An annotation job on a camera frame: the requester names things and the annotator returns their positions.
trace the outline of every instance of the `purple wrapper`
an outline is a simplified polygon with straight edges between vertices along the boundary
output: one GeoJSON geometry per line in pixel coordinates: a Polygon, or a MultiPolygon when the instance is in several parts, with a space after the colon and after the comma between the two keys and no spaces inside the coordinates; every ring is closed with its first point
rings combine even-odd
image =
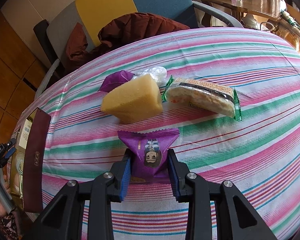
{"type": "Polygon", "coordinates": [[[105,78],[99,91],[110,92],[111,90],[124,84],[125,82],[130,81],[133,76],[133,73],[125,70],[112,73],[105,78]]]}
{"type": "Polygon", "coordinates": [[[170,184],[167,171],[168,148],[178,138],[179,129],[150,133],[118,131],[121,141],[135,154],[131,163],[131,182],[170,184]]]}

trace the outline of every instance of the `chair armrest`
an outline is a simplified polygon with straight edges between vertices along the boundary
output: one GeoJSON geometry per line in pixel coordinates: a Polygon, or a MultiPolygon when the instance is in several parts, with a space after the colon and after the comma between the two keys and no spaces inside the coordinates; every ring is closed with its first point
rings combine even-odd
{"type": "Polygon", "coordinates": [[[214,16],[215,18],[227,24],[229,27],[243,28],[242,24],[237,19],[223,11],[200,2],[192,1],[192,3],[195,8],[214,16]]]}
{"type": "Polygon", "coordinates": [[[36,100],[39,96],[41,96],[43,91],[46,89],[46,87],[50,81],[50,78],[53,75],[56,68],[58,67],[59,63],[60,63],[60,60],[57,58],[55,60],[55,62],[52,64],[52,66],[49,68],[49,70],[46,73],[46,75],[44,76],[40,86],[38,87],[37,92],[35,93],[34,100],[36,100]]]}

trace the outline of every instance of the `blue gripper pad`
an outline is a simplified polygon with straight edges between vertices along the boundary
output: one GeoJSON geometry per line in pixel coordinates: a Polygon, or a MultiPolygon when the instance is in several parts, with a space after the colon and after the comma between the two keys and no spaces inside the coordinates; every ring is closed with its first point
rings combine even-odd
{"type": "Polygon", "coordinates": [[[120,190],[120,201],[123,201],[128,192],[128,186],[131,178],[131,159],[127,160],[126,168],[124,169],[124,173],[121,181],[121,190],[120,190]]]}
{"type": "Polygon", "coordinates": [[[170,155],[168,155],[168,174],[170,178],[173,196],[176,198],[177,201],[179,201],[180,199],[179,180],[170,155]]]}

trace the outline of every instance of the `table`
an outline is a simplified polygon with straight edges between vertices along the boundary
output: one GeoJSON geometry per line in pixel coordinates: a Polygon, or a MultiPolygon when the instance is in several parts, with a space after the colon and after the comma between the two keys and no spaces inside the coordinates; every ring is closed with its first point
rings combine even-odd
{"type": "Polygon", "coordinates": [[[257,3],[252,3],[250,1],[240,1],[240,0],[201,0],[203,3],[215,3],[220,6],[231,9],[231,15],[241,22],[243,13],[250,13],[253,15],[262,16],[273,20],[275,22],[280,21],[280,12],[278,14],[273,14],[273,8],[270,8],[268,4],[261,6],[257,3]]]}
{"type": "MultiPolygon", "coordinates": [[[[145,39],[107,53],[61,79],[21,115],[36,107],[52,117],[44,153],[44,206],[69,180],[94,179],[122,158],[117,130],[178,127],[177,158],[205,179],[230,179],[278,239],[300,226],[300,56],[274,34],[238,28],[202,28],[145,39]],[[100,111],[104,78],[118,70],[164,66],[168,76],[235,87],[242,121],[199,108],[164,103],[159,116],[122,124],[100,111]]],[[[83,235],[86,239],[89,203],[83,235]]],[[[115,239],[184,239],[187,204],[170,185],[129,186],[112,203],[115,239]]],[[[213,233],[216,217],[211,204],[213,233]]]]}
{"type": "Polygon", "coordinates": [[[286,20],[282,19],[280,21],[280,24],[285,27],[287,30],[289,30],[290,32],[292,32],[293,34],[297,35],[300,38],[300,30],[295,27],[292,26],[290,23],[288,23],[286,20]]]}

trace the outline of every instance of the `dark red cloth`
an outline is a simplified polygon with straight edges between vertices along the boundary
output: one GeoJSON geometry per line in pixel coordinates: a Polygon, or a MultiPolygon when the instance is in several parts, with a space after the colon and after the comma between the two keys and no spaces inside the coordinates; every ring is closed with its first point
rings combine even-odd
{"type": "Polygon", "coordinates": [[[18,240],[17,226],[12,214],[0,217],[0,230],[7,240],[18,240]]]}
{"type": "Polygon", "coordinates": [[[65,66],[66,73],[71,73],[93,59],[132,42],[188,29],[190,28],[186,25],[156,14],[130,13],[114,19],[103,27],[98,34],[101,44],[87,52],[86,35],[82,25],[77,23],[66,46],[69,60],[65,66]]]}

